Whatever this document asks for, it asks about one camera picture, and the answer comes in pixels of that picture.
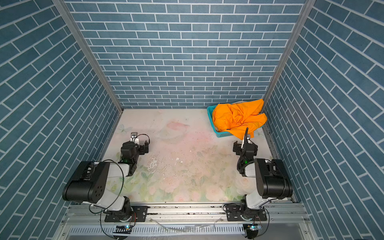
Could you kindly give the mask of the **orange shorts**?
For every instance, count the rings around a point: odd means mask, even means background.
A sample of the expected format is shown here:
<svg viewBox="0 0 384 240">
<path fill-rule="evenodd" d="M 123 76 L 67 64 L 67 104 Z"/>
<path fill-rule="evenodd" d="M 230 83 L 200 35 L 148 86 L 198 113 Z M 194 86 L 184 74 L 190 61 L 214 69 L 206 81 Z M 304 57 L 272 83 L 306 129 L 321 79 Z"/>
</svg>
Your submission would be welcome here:
<svg viewBox="0 0 384 240">
<path fill-rule="evenodd" d="M 238 139 L 244 138 L 245 132 L 254 137 L 254 131 L 261 128 L 268 120 L 262 114 L 264 101 L 262 99 L 236 103 L 219 104 L 212 113 L 213 124 L 219 132 L 228 132 Z"/>
</svg>

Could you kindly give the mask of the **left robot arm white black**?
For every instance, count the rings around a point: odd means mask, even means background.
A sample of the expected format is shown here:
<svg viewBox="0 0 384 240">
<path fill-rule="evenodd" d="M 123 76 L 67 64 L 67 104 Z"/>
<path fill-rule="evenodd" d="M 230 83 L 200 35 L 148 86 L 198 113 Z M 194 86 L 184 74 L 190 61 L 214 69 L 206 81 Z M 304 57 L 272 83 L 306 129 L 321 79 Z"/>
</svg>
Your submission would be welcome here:
<svg viewBox="0 0 384 240">
<path fill-rule="evenodd" d="M 82 161 L 64 187 L 62 198 L 68 202 L 87 202 L 101 209 L 106 223 L 145 222 L 147 206 L 131 206 L 130 199 L 122 195 L 124 184 L 116 194 L 106 189 L 111 178 L 133 176 L 137 169 L 140 155 L 149 152 L 150 140 L 140 144 L 138 137 L 123 143 L 121 157 L 118 162 L 105 160 L 102 162 Z"/>
</svg>

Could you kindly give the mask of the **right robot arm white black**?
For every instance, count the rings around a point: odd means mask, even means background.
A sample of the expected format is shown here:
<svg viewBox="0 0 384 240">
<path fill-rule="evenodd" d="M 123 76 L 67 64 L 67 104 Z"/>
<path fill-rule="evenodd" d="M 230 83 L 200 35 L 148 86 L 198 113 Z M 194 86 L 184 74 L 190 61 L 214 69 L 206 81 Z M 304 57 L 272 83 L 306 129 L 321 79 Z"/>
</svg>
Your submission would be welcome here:
<svg viewBox="0 0 384 240">
<path fill-rule="evenodd" d="M 283 161 L 257 158 L 257 150 L 258 146 L 250 140 L 233 144 L 233 152 L 239 156 L 239 174 L 256 181 L 256 190 L 245 194 L 240 203 L 239 213 L 246 221 L 265 221 L 265 205 L 274 200 L 290 198 L 294 191 Z"/>
</svg>

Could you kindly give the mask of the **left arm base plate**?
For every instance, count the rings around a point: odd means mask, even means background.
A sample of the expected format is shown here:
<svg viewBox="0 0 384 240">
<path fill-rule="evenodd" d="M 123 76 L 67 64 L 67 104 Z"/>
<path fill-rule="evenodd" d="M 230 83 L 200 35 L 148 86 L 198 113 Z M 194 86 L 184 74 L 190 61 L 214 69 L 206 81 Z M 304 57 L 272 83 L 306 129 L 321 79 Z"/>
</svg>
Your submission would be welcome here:
<svg viewBox="0 0 384 240">
<path fill-rule="evenodd" d="M 145 222 L 148 206 L 131 206 L 127 210 L 120 211 L 106 211 L 106 223 L 125 223 L 125 222 Z"/>
</svg>

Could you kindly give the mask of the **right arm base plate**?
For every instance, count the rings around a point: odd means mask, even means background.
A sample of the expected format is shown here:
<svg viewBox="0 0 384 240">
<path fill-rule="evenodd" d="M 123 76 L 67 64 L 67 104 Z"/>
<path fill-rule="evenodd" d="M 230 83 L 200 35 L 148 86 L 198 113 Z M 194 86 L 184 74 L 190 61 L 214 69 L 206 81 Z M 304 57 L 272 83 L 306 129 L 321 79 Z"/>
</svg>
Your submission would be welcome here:
<svg viewBox="0 0 384 240">
<path fill-rule="evenodd" d="M 264 210 L 252 210 L 245 206 L 238 204 L 224 204 L 222 206 L 223 211 L 227 216 L 229 222 L 240 222 L 240 221 L 266 221 L 267 215 Z"/>
</svg>

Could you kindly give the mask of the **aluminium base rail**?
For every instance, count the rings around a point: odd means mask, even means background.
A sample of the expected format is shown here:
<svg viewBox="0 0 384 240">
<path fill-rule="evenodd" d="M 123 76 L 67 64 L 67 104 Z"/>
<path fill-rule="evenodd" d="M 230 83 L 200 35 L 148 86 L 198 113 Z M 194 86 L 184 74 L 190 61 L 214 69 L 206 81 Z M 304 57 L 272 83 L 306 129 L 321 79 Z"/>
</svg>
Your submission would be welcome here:
<svg viewBox="0 0 384 240">
<path fill-rule="evenodd" d="M 316 234 L 310 218 L 302 204 L 279 201 L 266 205 L 266 221 L 229 222 L 222 209 L 223 203 L 149 204 L 145 222 L 106 223 L 104 217 L 90 213 L 85 205 L 72 205 L 54 235 L 56 240 L 156 240 L 156 239 L 239 239 L 239 240 L 314 240 Z M 132 230 L 137 225 L 219 225 L 242 224 L 244 234 L 235 235 L 177 235 L 177 236 L 69 236 L 69 230 L 77 226 L 125 227 Z"/>
</svg>

